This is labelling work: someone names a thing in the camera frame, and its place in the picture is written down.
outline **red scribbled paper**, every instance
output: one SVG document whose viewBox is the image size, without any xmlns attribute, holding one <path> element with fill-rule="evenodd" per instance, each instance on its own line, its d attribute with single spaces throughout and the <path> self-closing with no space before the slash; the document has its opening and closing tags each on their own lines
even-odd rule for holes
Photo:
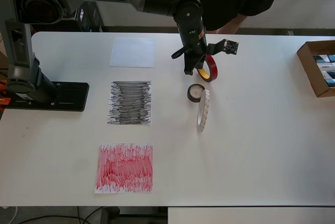
<svg viewBox="0 0 335 224">
<path fill-rule="evenodd" d="M 100 146 L 95 193 L 149 193 L 151 191 L 151 144 Z"/>
</svg>

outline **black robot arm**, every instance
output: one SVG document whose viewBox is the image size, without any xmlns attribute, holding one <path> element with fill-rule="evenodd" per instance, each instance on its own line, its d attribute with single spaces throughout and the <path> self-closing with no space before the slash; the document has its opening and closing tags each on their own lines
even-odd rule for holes
<svg viewBox="0 0 335 224">
<path fill-rule="evenodd" d="M 207 45 L 199 0 L 0 0 L 0 32 L 9 59 L 6 86 L 10 91 L 38 103 L 57 97 L 55 85 L 43 75 L 32 51 L 29 25 L 57 23 L 65 11 L 74 12 L 84 1 L 130 3 L 141 12 L 173 16 L 183 48 L 172 58 L 184 54 L 185 74 L 201 69 L 206 54 L 226 51 L 224 43 L 216 48 Z M 236 52 L 233 48 L 226 53 Z"/>
</svg>

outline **black mounting plate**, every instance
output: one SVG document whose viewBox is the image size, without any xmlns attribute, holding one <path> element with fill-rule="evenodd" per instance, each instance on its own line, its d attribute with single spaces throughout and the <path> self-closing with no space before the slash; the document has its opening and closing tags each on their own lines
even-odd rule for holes
<svg viewBox="0 0 335 224">
<path fill-rule="evenodd" d="M 87 83 L 52 82 L 57 88 L 57 98 L 50 103 L 37 103 L 23 100 L 16 94 L 8 93 L 9 105 L 3 106 L 6 109 L 23 110 L 60 110 L 60 111 L 84 111 L 86 99 L 90 86 Z"/>
</svg>

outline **wall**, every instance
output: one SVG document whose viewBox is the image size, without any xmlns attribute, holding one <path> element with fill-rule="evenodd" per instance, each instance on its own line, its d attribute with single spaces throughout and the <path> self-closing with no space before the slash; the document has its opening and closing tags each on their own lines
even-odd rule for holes
<svg viewBox="0 0 335 224">
<path fill-rule="evenodd" d="M 105 26 L 173 27 L 171 17 L 137 12 L 129 4 L 98 3 Z M 335 0 L 275 0 L 266 12 L 249 17 L 248 28 L 335 28 Z"/>
</svg>

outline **tape roll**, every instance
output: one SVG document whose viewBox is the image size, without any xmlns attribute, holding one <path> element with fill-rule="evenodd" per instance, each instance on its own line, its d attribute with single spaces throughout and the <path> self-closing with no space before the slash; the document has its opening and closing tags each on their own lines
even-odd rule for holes
<svg viewBox="0 0 335 224">
<path fill-rule="evenodd" d="M 192 84 L 187 90 L 188 99 L 193 103 L 199 103 L 204 89 L 201 84 Z"/>
<path fill-rule="evenodd" d="M 218 77 L 218 68 L 211 55 L 206 56 L 205 63 L 208 65 L 209 73 L 207 73 L 205 68 L 202 68 L 201 70 L 197 70 L 197 71 L 204 81 L 211 82 Z"/>
<path fill-rule="evenodd" d="M 201 96 L 198 111 L 197 130 L 199 132 L 204 131 L 205 124 L 207 121 L 208 109 L 209 109 L 209 90 L 205 89 Z"/>
</svg>

